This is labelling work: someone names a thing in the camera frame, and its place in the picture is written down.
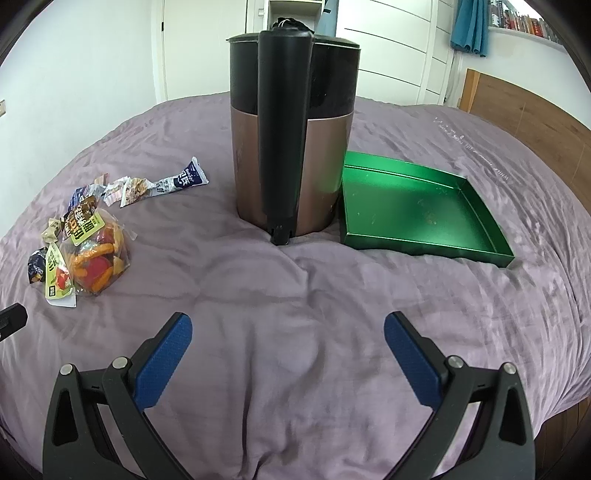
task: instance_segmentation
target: metal screw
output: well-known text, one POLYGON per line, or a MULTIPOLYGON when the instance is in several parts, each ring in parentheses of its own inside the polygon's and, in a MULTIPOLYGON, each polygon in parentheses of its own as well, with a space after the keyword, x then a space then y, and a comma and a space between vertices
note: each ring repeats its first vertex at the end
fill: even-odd
POLYGON ((70 375, 74 370, 74 367, 71 364, 65 364, 60 368, 60 373, 62 375, 70 375))
POLYGON ((450 358, 448 358, 447 363, 453 368, 462 368, 464 366, 464 360, 456 355, 452 355, 450 358))
POLYGON ((505 372, 507 372, 509 375, 514 375, 517 373, 517 367, 513 365, 511 362, 505 363, 503 365, 503 369, 505 369, 505 372))
POLYGON ((113 360, 113 368, 121 369, 127 366, 127 359, 124 356, 118 356, 113 360))

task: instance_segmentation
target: purple bedsheet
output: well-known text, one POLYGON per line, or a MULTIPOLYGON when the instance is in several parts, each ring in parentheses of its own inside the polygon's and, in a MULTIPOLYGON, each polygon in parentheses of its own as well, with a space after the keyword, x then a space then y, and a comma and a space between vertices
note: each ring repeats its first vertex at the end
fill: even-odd
POLYGON ((349 149, 467 177, 515 261, 355 251, 336 221, 275 247, 236 214, 228 94, 160 104, 80 153, 0 241, 0 305, 21 302, 30 317, 0 343, 0 420, 18 451, 41 468, 61 365, 130 356, 175 311, 193 319, 193 341, 148 416, 199 479, 381 479, 430 412, 384 342, 393 310, 446 355, 516 363, 534 434, 588 396, 591 219, 564 183, 509 134, 451 108, 358 99, 349 149), (158 180, 194 155, 209 185, 109 209, 138 236, 131 267, 99 297, 51 307, 28 285, 27 258, 75 187, 105 172, 158 180))

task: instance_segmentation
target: white door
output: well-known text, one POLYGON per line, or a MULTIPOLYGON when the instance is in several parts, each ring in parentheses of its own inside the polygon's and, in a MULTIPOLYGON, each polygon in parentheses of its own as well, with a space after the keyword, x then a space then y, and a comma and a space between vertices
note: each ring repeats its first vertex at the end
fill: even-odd
POLYGON ((164 0, 164 74, 169 100, 227 92, 230 47, 244 33, 246 0, 164 0))

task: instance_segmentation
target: bookshelf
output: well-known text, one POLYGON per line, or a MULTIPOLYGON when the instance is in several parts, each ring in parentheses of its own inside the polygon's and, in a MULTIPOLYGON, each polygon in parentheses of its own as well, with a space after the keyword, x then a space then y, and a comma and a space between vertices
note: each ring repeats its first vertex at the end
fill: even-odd
POLYGON ((558 35, 543 18, 520 15, 508 0, 489 0, 489 26, 562 45, 558 35))

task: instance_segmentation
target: black kettle handle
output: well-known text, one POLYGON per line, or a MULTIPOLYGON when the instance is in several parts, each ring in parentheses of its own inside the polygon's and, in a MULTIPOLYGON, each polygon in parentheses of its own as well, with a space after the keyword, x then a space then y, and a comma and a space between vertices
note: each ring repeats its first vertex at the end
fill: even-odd
POLYGON ((258 37, 259 175, 275 245, 287 245, 296 232, 313 38, 309 31, 281 27, 258 37))

